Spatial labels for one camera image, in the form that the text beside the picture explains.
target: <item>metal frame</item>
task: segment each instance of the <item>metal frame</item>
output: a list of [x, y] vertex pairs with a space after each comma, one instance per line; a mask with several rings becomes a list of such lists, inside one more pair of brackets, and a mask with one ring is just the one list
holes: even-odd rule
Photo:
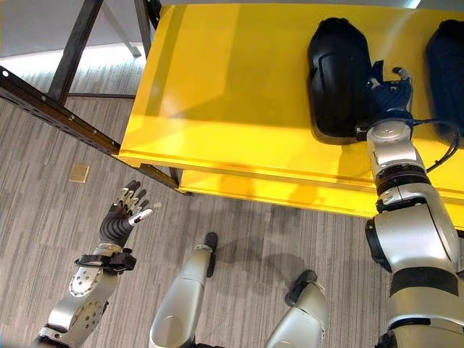
[[[152, 40], [150, 22], [154, 29], [156, 29], [158, 20], [160, 19], [161, 3], [159, 0], [134, 1], [138, 23], [144, 41], [145, 53], [148, 55]], [[90, 36], [90, 32], [102, 4], [103, 0], [84, 1], [78, 18], [72, 28], [70, 37], [68, 38], [63, 57], [59, 62], [48, 93], [39, 91], [12, 72], [0, 66], [0, 97], [26, 111], [30, 115], [74, 136], [77, 140], [93, 146], [105, 154], [112, 155], [119, 153], [120, 144], [65, 108], [65, 102], [69, 96], [126, 99], [135, 97], [130, 94], [70, 93], [70, 87], [78, 69], [80, 57], [86, 47], [88, 37]], [[142, 164], [140, 168], [134, 169], [180, 192], [178, 171], [175, 168], [170, 168], [170, 176], [164, 174], [161, 170], [152, 165]]]

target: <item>black case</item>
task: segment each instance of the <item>black case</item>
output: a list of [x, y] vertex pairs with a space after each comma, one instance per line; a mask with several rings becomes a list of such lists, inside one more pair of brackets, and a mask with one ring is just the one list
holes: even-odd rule
[[[427, 45], [430, 85], [434, 98], [434, 117], [459, 125], [464, 135], [464, 22], [445, 20]], [[436, 128], [451, 141], [454, 133], [446, 125]]]
[[372, 114], [372, 67], [364, 35], [346, 19], [328, 18], [319, 24], [307, 54], [316, 138], [328, 144], [356, 142], [356, 125]]

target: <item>black metal bar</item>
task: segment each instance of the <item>black metal bar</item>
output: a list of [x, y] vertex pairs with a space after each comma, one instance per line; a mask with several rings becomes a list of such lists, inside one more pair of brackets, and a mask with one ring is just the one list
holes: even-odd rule
[[63, 57], [59, 61], [48, 92], [49, 97], [61, 105], [66, 102], [67, 94], [78, 69], [80, 57], [86, 47], [102, 3], [103, 0], [84, 0], [70, 37], [67, 40]]
[[134, 57], [140, 57], [142, 53], [140, 53], [137, 47], [131, 45], [131, 40], [129, 40], [128, 34], [125, 33], [124, 28], [119, 23], [116, 16], [113, 14], [106, 2], [102, 4], [101, 10], [103, 11], [110, 25], [113, 27], [113, 29], [115, 29], [116, 34], [120, 37], [121, 40], [123, 40], [123, 43], [131, 52], [131, 54]]
[[171, 174], [171, 178], [179, 184], [179, 174], [177, 172], [177, 168], [169, 167], [169, 173]]
[[152, 22], [153, 28], [156, 30], [158, 28], [158, 22], [160, 21], [161, 14], [161, 2], [160, 0], [145, 0], [146, 9], [148, 11], [148, 18]]
[[2, 66], [0, 97], [105, 154], [119, 153], [116, 141]]
[[118, 98], [118, 99], [135, 99], [135, 94], [108, 94], [108, 93], [69, 93], [70, 97], [91, 97], [91, 98]]
[[175, 189], [176, 191], [185, 194], [185, 195], [190, 195], [191, 193], [189, 192], [181, 192], [179, 191], [179, 184], [174, 181], [173, 178], [171, 178], [169, 175], [164, 174], [161, 170], [155, 168], [152, 165], [146, 165], [142, 163], [140, 165], [140, 168], [138, 169], [139, 172], [142, 172], [143, 174], [149, 176], [150, 178], [153, 178], [160, 183], [165, 184], [166, 186]]
[[134, 0], [136, 5], [138, 27], [144, 45], [145, 57], [148, 57], [148, 52], [152, 47], [152, 29], [150, 28], [148, 5], [146, 0]]

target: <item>white wall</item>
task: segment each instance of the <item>white wall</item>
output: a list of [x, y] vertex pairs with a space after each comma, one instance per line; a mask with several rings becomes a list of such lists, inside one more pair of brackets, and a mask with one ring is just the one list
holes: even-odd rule
[[[129, 39], [140, 42], [133, 0], [105, 0]], [[83, 0], [3, 0], [0, 57], [63, 49]], [[121, 40], [100, 11], [88, 46]]]

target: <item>yellow shelf surface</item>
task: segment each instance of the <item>yellow shelf surface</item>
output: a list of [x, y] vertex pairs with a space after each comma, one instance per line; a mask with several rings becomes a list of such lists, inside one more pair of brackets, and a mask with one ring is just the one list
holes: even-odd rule
[[[246, 178], [200, 170], [184, 170], [181, 190], [231, 198], [324, 210], [371, 218], [377, 214], [375, 192], [330, 186]], [[453, 199], [444, 203], [456, 228], [464, 228], [464, 206]]]
[[[412, 112], [431, 116], [424, 51], [443, 20], [464, 13], [327, 4], [163, 7], [118, 157], [141, 163], [375, 192], [365, 143], [322, 144], [312, 134], [307, 47], [321, 20], [345, 17], [366, 36], [372, 62], [413, 77]], [[396, 78], [390, 72], [386, 79]], [[431, 165], [447, 150], [431, 126], [414, 144]], [[464, 204], [464, 151], [430, 174], [445, 199]]]

